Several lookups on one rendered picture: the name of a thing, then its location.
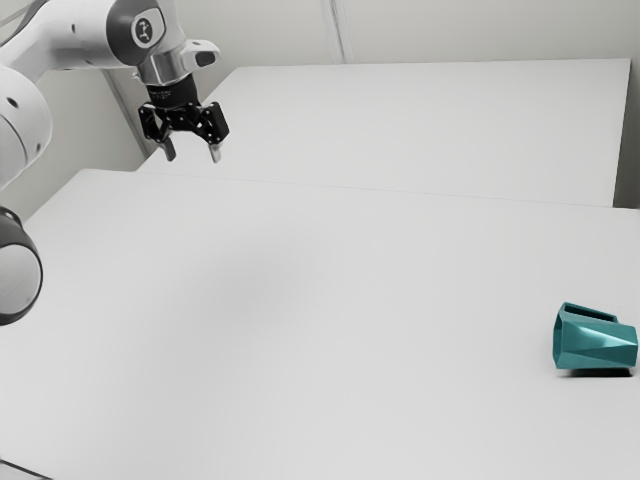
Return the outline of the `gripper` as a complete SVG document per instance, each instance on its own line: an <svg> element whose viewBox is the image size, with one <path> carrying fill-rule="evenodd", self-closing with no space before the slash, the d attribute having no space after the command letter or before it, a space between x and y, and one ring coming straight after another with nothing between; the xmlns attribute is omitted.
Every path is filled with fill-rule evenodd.
<svg viewBox="0 0 640 480"><path fill-rule="evenodd" d="M229 126L218 102L200 105L191 74L171 85L147 85L146 89L151 104L144 103L138 108L142 132L147 140L157 144L169 162L176 158L170 128L192 131L206 142L212 161L221 161L221 147L230 133Z"/></svg>

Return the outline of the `teal faceted mug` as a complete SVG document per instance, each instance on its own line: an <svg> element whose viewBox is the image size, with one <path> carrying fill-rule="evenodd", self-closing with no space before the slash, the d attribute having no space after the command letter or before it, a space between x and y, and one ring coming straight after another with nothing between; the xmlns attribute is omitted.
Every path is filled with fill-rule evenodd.
<svg viewBox="0 0 640 480"><path fill-rule="evenodd" d="M557 369L631 369L638 351L636 329L615 315L569 302L559 308L552 338Z"/></svg>

